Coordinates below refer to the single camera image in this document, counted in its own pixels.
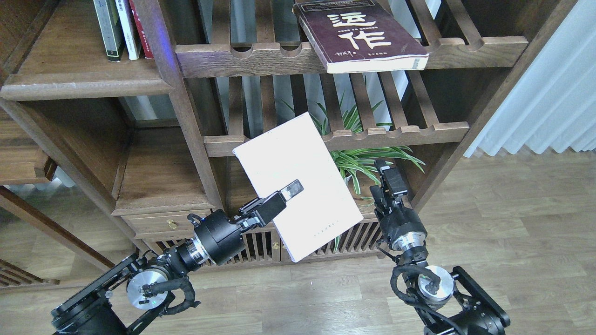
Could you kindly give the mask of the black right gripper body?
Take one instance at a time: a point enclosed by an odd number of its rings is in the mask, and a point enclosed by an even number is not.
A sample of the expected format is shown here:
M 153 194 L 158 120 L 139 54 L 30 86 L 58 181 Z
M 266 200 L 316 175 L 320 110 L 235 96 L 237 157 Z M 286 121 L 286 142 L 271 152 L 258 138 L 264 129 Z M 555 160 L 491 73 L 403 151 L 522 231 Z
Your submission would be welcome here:
M 403 202 L 407 188 L 371 186 L 370 191 L 375 201 L 375 214 L 389 248 L 406 252 L 425 246 L 427 231 L 417 212 Z

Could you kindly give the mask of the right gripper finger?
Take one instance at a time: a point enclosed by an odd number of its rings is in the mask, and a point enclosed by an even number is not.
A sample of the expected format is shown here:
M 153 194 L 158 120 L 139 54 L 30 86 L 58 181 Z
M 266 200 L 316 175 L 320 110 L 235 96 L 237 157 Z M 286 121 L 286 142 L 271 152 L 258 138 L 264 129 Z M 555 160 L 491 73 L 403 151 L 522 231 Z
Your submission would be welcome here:
M 381 177 L 381 189 L 386 200 L 400 200 L 407 195 L 408 187 L 397 167 L 390 167 L 384 160 L 375 160 L 375 167 Z

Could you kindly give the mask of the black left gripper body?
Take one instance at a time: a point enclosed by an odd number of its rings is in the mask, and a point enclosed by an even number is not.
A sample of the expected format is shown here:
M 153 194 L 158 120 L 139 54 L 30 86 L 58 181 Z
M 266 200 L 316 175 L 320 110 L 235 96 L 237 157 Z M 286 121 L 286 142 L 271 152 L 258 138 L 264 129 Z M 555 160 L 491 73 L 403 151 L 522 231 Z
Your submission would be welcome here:
M 254 199 L 240 208 L 239 215 L 229 219 L 223 210 L 217 210 L 202 218 L 188 214 L 194 226 L 194 238 L 187 241 L 187 266 L 200 267 L 205 261 L 224 265 L 244 249 L 241 234 L 262 223 L 255 211 L 265 199 Z

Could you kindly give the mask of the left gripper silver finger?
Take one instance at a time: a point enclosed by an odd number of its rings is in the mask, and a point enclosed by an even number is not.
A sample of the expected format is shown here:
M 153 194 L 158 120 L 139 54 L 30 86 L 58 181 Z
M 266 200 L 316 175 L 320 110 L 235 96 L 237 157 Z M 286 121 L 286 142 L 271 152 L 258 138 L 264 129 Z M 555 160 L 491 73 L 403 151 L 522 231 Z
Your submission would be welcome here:
M 256 199 L 256 203 L 251 209 L 251 217 L 256 219 L 256 223 L 271 222 L 286 208 L 287 201 L 303 190 L 304 187 L 300 180 L 294 180 L 285 188 L 275 191 L 270 196 Z

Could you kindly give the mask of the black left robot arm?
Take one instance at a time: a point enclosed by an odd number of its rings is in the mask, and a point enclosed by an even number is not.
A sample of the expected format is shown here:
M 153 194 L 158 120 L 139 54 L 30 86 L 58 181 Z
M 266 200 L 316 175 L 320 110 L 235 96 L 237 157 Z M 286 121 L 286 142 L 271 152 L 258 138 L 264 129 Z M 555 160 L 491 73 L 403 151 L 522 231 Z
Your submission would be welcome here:
M 198 307 L 188 273 L 205 261 L 223 265 L 244 250 L 243 233 L 264 227 L 303 190 L 294 180 L 266 198 L 256 198 L 240 208 L 234 218 L 217 210 L 202 218 L 189 214 L 194 237 L 164 250 L 153 259 L 136 253 L 73 295 L 52 312 L 58 335 L 138 335 L 159 316 L 174 315 Z M 125 326 L 109 301 L 115 288 L 126 283 L 130 303 L 144 313 Z

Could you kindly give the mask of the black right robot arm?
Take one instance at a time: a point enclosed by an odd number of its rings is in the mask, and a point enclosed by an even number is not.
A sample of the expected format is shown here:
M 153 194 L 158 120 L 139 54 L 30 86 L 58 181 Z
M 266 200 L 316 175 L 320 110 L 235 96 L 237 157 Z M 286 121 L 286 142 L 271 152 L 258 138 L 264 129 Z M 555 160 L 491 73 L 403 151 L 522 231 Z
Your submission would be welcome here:
M 374 162 L 380 184 L 370 187 L 382 238 L 395 263 L 390 277 L 394 294 L 413 307 L 426 335 L 503 335 L 511 320 L 504 309 L 471 276 L 456 266 L 452 272 L 428 265 L 427 231 L 413 208 L 400 170 L 382 159 Z

